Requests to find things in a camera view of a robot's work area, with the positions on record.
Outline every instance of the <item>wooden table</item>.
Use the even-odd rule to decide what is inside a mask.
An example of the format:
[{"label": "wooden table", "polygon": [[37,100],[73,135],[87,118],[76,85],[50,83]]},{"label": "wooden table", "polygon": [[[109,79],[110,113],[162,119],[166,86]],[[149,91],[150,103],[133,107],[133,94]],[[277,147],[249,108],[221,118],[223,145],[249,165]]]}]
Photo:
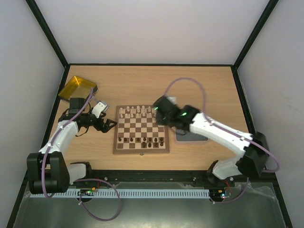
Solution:
[{"label": "wooden table", "polygon": [[[67,80],[81,76],[97,83],[96,97],[106,101],[110,108],[107,118],[115,120],[115,107],[129,104],[153,104],[163,95],[171,81],[178,77],[192,77],[200,81],[207,92],[207,113],[212,118],[247,132],[230,67],[220,66],[71,66]],[[180,107],[192,105],[202,108],[203,97],[197,85],[179,81],[169,91]],[[57,120],[68,108],[60,101],[52,133]],[[151,155],[113,155],[114,129],[108,133],[91,127],[87,134],[75,137],[65,161],[87,161],[98,170],[206,170],[215,160],[224,160],[234,153],[209,140],[203,145],[177,145],[174,133],[169,132],[170,153]]]}]

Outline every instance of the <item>white wall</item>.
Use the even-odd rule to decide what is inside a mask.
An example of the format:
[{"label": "white wall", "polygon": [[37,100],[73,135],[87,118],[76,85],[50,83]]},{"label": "white wall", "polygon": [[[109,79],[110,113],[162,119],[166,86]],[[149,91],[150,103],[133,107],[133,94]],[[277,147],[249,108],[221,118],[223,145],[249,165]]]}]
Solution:
[{"label": "white wall", "polygon": [[6,227],[63,67],[24,0],[1,1],[0,21],[0,227]]},{"label": "white wall", "polygon": [[268,0],[37,0],[69,63],[233,64]]},{"label": "white wall", "polygon": [[282,164],[277,177],[295,228],[304,223],[303,9],[302,0],[279,1],[239,69],[254,124]]}]

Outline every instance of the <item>yellow tray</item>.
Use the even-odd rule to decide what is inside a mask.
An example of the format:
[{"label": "yellow tray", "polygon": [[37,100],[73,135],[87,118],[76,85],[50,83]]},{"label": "yellow tray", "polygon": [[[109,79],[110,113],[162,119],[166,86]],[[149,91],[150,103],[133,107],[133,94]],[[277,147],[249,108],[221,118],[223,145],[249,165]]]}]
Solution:
[{"label": "yellow tray", "polygon": [[71,97],[87,98],[90,95],[92,87],[93,94],[95,95],[98,91],[96,83],[90,82],[79,76],[74,76],[58,95],[62,100],[67,102],[70,101]]}]

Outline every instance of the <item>chessboard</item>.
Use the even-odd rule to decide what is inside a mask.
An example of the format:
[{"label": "chessboard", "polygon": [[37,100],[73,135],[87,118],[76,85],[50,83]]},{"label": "chessboard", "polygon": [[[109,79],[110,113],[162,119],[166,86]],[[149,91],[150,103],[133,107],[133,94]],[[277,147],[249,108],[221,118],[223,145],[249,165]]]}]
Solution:
[{"label": "chessboard", "polygon": [[152,105],[116,107],[113,154],[169,153],[167,126],[156,124]]}]

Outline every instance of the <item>purple cable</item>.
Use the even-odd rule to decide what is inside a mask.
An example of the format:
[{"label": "purple cable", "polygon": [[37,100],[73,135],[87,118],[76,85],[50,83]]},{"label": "purple cable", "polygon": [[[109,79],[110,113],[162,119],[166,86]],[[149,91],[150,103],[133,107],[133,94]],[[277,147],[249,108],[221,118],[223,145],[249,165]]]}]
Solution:
[{"label": "purple cable", "polygon": [[[90,91],[90,95],[89,97],[87,98],[84,106],[79,110],[78,113],[76,113],[76,115],[74,115],[69,121],[67,121],[62,127],[65,128],[67,125],[69,125],[76,117],[78,117],[82,111],[87,107],[87,105],[89,104],[90,100],[91,100],[91,97],[93,95],[93,88],[91,88],[91,91]],[[53,136],[50,144],[51,146],[53,145],[55,139],[57,138],[57,136],[59,135],[59,133],[62,131],[62,129],[60,128]],[[47,194],[47,189],[46,189],[46,184],[45,184],[45,167],[46,167],[46,163],[47,163],[47,155],[50,151],[51,147],[48,146],[47,147],[47,150],[46,150],[46,153],[44,154],[43,156],[43,161],[42,161],[42,169],[41,169],[41,182],[42,182],[42,191],[43,191],[43,194],[46,198],[51,198],[54,194],[51,194],[50,196]]]},{"label": "purple cable", "polygon": [[245,191],[246,191],[247,188],[248,188],[248,184],[249,184],[249,178],[247,177],[247,181],[246,181],[246,184],[245,184],[245,187],[244,187],[243,191],[242,191],[237,197],[235,197],[235,198],[232,199],[232,200],[223,201],[223,202],[215,202],[211,197],[210,197],[210,200],[211,200],[211,202],[214,203],[214,204],[232,203],[232,202],[238,200],[239,198],[241,198],[242,195],[244,195]]},{"label": "purple cable", "polygon": [[119,192],[117,191],[117,189],[112,185],[110,184],[109,182],[106,182],[104,180],[100,180],[100,179],[79,179],[79,180],[76,180],[75,182],[80,182],[80,181],[99,181],[99,182],[103,182],[103,183],[106,183],[107,185],[109,185],[112,189],[114,189],[114,191],[116,192],[116,195],[117,195],[117,198],[118,198],[118,209],[117,209],[117,212],[116,214],[111,217],[111,218],[99,218],[99,217],[96,217],[95,215],[93,215],[87,208],[86,206],[82,203],[81,201],[81,198],[83,197],[84,193],[82,193],[79,197],[79,202],[80,202],[80,205],[83,207],[83,209],[86,210],[86,212],[89,214],[89,216],[91,216],[92,218],[98,220],[98,221],[102,221],[102,222],[107,222],[107,221],[111,221],[113,220],[114,218],[116,218],[121,210],[122,210],[122,203],[121,203],[121,198],[120,198],[120,195],[119,195]]}]

